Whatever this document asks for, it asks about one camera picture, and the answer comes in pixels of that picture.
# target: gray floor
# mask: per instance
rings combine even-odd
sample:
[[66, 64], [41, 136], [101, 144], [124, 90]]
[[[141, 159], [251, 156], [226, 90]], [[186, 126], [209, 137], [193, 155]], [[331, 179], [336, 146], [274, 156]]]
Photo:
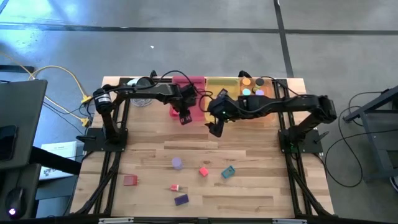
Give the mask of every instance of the gray floor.
[[[393, 0], [280, 0], [286, 29], [383, 30], [398, 29]], [[10, 0], [0, 22], [15, 24], [73, 24], [118, 27], [229, 27], [276, 29], [272, 0]], [[279, 34], [60, 32], [0, 30], [0, 50], [35, 67], [61, 65], [73, 71], [88, 93], [105, 75], [148, 75], [179, 69], [189, 75], [235, 76], [246, 70], [254, 76], [286, 77]], [[398, 36], [287, 35], [294, 76], [304, 78], [307, 91], [329, 95], [337, 112], [363, 91], [397, 85]], [[0, 58], [0, 63], [9, 63]], [[47, 70], [48, 96], [69, 109], [79, 106], [78, 88], [66, 73]], [[25, 80], [26, 74], [0, 73], [1, 79]], [[374, 95], [354, 100], [361, 105]], [[66, 116], [75, 125], [79, 121]], [[321, 125], [329, 131], [327, 149], [340, 138], [337, 123]], [[345, 135], [363, 132], [343, 124]], [[47, 108], [42, 111], [35, 145], [72, 141], [77, 131]], [[375, 166], [365, 137], [350, 139], [364, 173]], [[328, 158], [331, 172], [343, 183], [359, 178], [359, 167], [347, 147], [339, 144]], [[398, 193], [387, 180], [364, 183], [353, 189], [328, 179], [337, 215], [384, 222], [398, 220]]]

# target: paper document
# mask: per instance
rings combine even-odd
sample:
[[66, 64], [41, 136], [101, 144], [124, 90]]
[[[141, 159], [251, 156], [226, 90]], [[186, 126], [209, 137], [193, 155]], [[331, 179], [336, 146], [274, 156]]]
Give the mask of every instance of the paper document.
[[[62, 156], [64, 158], [69, 158], [73, 161], [76, 160], [76, 142], [62, 142], [62, 143], [54, 143], [54, 144], [43, 144], [42, 149], [48, 152], [54, 153], [58, 156]], [[73, 174], [68, 174], [56, 169], [51, 169], [48, 167], [42, 167], [40, 171], [39, 180], [49, 180], [56, 179], [61, 177], [70, 177]]]

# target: wooden tabletop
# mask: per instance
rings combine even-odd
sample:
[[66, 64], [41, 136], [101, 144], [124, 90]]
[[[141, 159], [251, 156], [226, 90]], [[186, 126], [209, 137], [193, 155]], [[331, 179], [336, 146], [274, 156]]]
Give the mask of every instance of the wooden tabletop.
[[[104, 77], [103, 85], [117, 85], [119, 79]], [[288, 78], [287, 81], [291, 89], [305, 93], [303, 79]], [[129, 136], [119, 166], [112, 216], [294, 217], [285, 158], [279, 149], [280, 127], [276, 114], [227, 123], [223, 136], [216, 138], [208, 132], [205, 122], [182, 126], [172, 120], [169, 108], [170, 105], [156, 100], [143, 108], [130, 105]], [[296, 123], [307, 115], [294, 113]], [[101, 117], [96, 114], [93, 127], [101, 126]], [[71, 212], [81, 208], [97, 187], [103, 157], [103, 152], [94, 152], [84, 160]], [[182, 170], [173, 168], [174, 157], [182, 158]], [[333, 213], [321, 162], [311, 154], [302, 157], [309, 189], [324, 208]], [[236, 173], [224, 179], [221, 172], [230, 165]], [[201, 166], [208, 169], [207, 177], [200, 175]], [[132, 174], [138, 175], [139, 185], [123, 186], [124, 176]], [[170, 191], [172, 184], [180, 185], [180, 192]], [[175, 206], [174, 198], [184, 194], [188, 194], [189, 202]], [[298, 197], [304, 211], [301, 190]], [[107, 198], [108, 187], [101, 211]]]

